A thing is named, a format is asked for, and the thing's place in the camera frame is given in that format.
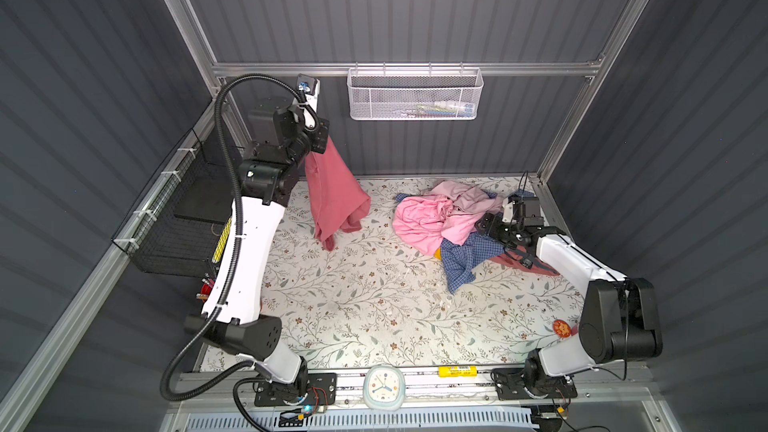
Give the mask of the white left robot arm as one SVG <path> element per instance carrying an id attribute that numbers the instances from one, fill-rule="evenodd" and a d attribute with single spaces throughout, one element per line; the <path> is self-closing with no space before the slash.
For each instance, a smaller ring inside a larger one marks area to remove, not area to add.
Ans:
<path id="1" fill-rule="evenodd" d="M 262 314 L 260 293 L 272 240 L 298 182 L 299 169 L 308 155 L 325 152 L 329 123 L 317 114 L 318 79 L 300 74 L 295 85 L 288 85 L 251 73 L 232 79 L 215 98 L 213 120 L 219 140 L 227 131 L 223 122 L 227 96 L 250 81 L 277 85 L 289 97 L 266 109 L 275 141 L 253 143 L 241 162 L 229 151 L 222 152 L 232 192 L 230 227 L 211 294 L 202 311 L 185 322 L 194 334 L 186 347 L 192 349 L 199 342 L 216 346 L 240 357 L 237 370 L 250 368 L 302 396 L 308 387 L 306 361 L 282 340 L 280 318 Z"/>

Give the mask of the rose red cloth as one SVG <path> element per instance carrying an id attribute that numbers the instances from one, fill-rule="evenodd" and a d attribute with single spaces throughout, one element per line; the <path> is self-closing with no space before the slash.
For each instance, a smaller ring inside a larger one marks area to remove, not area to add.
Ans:
<path id="1" fill-rule="evenodd" d="M 311 152 L 305 159 L 314 237 L 326 251 L 335 248 L 335 233 L 357 232 L 371 207 L 363 191 L 331 138 L 324 153 Z"/>

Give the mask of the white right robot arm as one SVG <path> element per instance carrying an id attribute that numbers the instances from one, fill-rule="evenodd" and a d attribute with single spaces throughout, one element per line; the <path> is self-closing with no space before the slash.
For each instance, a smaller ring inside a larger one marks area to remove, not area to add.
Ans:
<path id="1" fill-rule="evenodd" d="M 583 296 L 576 332 L 526 358 L 522 381 L 545 396 L 576 373 L 614 361 L 627 364 L 663 350 L 657 297 L 651 282 L 630 278 L 579 247 L 565 231 L 545 223 L 534 196 L 513 194 L 500 212 L 485 213 L 476 231 L 504 247 L 524 267 L 545 265 Z"/>

